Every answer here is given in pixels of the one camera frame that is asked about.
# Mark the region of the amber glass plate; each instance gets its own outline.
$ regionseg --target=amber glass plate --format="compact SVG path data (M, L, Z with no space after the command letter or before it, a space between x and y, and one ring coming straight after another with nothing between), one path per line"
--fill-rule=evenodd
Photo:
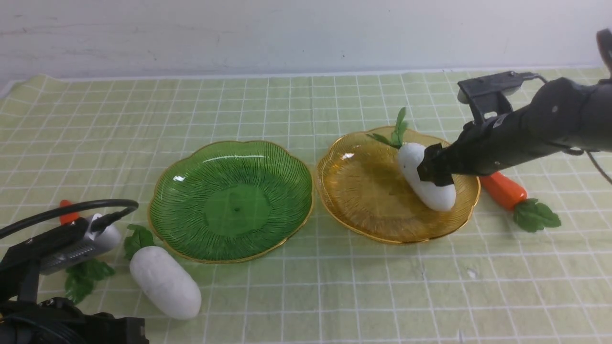
M457 200L450 212L421 202L397 167L397 150L367 136L391 136L393 127L354 132L338 139L319 161L316 187L329 213L345 227L387 244L410 244L446 236L472 216L480 196L473 176L453 176ZM449 143L407 130L404 142Z

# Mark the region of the wire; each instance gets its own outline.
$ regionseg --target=wire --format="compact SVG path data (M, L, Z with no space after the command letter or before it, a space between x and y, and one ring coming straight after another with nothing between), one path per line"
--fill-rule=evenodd
M593 154L589 151L586 152L586 155L589 157L593 166L597 169L597 171L602 175L602 177L607 180L610 184L612 184L612 178L603 170L603 168L599 165L599 163L595 160Z
M544 78L544 77L543 77L543 76L541 76L540 74L536 74L536 75L535 75L535 77L536 77L536 78L538 78L538 79L540 79L540 80L542 80L542 82L543 82L543 83L547 83L547 82L548 82L548 80L546 80L546 78Z
M15 223L13 223L12 225L8 225L6 227L4 227L3 229L0 230L0 239L3 239L13 233L16 233L24 228L30 227L30 226L34 226L38 223L47 221L47 220L51 220L51 219L55 219L56 217L60 217L62 215L67 215L67 214L71 214L73 212L81 212L81 211L87 211L87 210L91 210L91 209L98 209L98 208L110 208L110 207L125 207L125 209L121 212L116 212L114 214L109 214L112 215L112 217L107 217L106 219L113 219L112 222L115 222L117 220L119 220L120 218L122 218L123 216L126 216L127 214L135 211L136 209L138 209L138 202L136 201L132 201L132 200L97 200L97 201L87 201L87 202L81 202L81 203L77 203L77 204L72 204L70 206L67 207L62 207L62 208L56 208L56 209L52 209L49 211L45 211L45 212L41 212L40 214L28 217L26 219L23 219L21 221L17 221Z
M74 330L56 321L48 321L43 318L34 318L33 316L20 316L13 314L6 316L6 318L13 321L26 323L30 326L34 326L38 329L41 329L66 344L87 344L85 339L78 333L76 333Z

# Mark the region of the plastic vegetable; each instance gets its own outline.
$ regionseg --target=plastic vegetable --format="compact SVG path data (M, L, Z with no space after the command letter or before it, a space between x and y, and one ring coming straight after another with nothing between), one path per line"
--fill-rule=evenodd
M202 303L197 283L166 250L155 246L145 227L127 228L133 233L124 242L125 258L136 284L165 315L177 320L196 317Z
M405 117L406 108L402 108L397 115L395 129L391 133L390 140L376 133L368 136L399 150L397 153L397 165L414 193L417 194L428 208L440 212L450 211L455 205L457 198L455 186L451 184L439 187L432 182L420 180L417 167L425 157L425 146L413 142L403 142L404 132L408 128L407 123L404 122Z
M514 222L524 231L535 233L561 226L559 216L546 204L527 198L527 191L500 172L480 177L480 184L500 206L513 212Z
M59 203L60 207L67 207L72 205L68 200L62 200ZM77 212L71 214L62 215L59 217L59 222L62 225L71 223L78 219L80 216ZM79 304L87 295L95 288L95 284L108 277L114 275L115 270L103 261L99 261L95 258L78 263L66 269L67 277L64 283L64 289L66 298L75 303Z

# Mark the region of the plate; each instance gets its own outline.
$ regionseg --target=plate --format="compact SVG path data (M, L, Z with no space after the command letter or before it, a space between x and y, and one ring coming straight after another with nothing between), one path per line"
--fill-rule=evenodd
M236 263L281 246L307 221L313 176L268 141L220 141L164 171L149 204L153 232L174 253Z
M453 176L457 200L450 212L421 202L397 167L397 149L367 136L390 137L394 127L349 133L316 168L316 188L327 211L350 230L386 244L410 244L446 236L468 222L480 196L474 176ZM408 129L404 142L450 143Z

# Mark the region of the green checkered cloth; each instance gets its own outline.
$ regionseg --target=green checkered cloth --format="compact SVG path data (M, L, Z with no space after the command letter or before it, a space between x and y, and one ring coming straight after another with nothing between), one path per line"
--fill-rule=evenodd
M603 69L539 71L593 84ZM59 204L138 200L118 223L147 225L162 171L218 140L269 140L311 167L339 136L393 124L448 141L471 120L457 82L491 72L336 77L62 81L44 75L0 100L0 225ZM527 104L539 81L511 96ZM612 155L598 155L607 170ZM340 226L320 203L282 248L241 264L180 261L200 285L201 314L169 320L143 296L122 248L117 274L85 313L146 318L151 343L610 343L612 189L588 158L558 154L504 171L557 212L561 228L520 231L482 193L472 220L432 242L389 246ZM6 249L53 228L14 234ZM64 273L41 278L62 296Z

